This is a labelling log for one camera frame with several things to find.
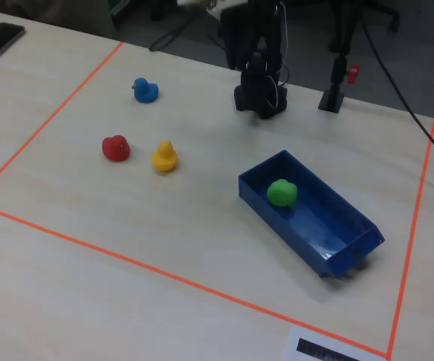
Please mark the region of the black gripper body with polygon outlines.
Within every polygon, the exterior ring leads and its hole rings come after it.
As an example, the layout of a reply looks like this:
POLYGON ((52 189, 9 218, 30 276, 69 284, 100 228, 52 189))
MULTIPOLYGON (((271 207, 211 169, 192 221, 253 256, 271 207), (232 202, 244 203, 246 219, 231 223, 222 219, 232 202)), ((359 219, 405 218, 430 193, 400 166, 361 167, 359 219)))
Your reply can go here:
POLYGON ((275 82, 275 73, 266 52, 253 52, 243 61, 241 67, 241 87, 243 90, 264 88, 275 82))

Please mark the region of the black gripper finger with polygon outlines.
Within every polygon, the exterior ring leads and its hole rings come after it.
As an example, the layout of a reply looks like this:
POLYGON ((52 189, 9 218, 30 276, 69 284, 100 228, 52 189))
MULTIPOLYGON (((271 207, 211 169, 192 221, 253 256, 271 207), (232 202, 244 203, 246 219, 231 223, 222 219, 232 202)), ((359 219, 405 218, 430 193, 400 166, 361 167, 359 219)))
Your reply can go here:
POLYGON ((255 112, 256 87, 251 85, 238 85, 234 89, 235 108, 237 111, 255 112))
POLYGON ((278 86, 273 88, 266 96, 263 108, 263 118, 270 119, 287 109, 287 88, 278 86))

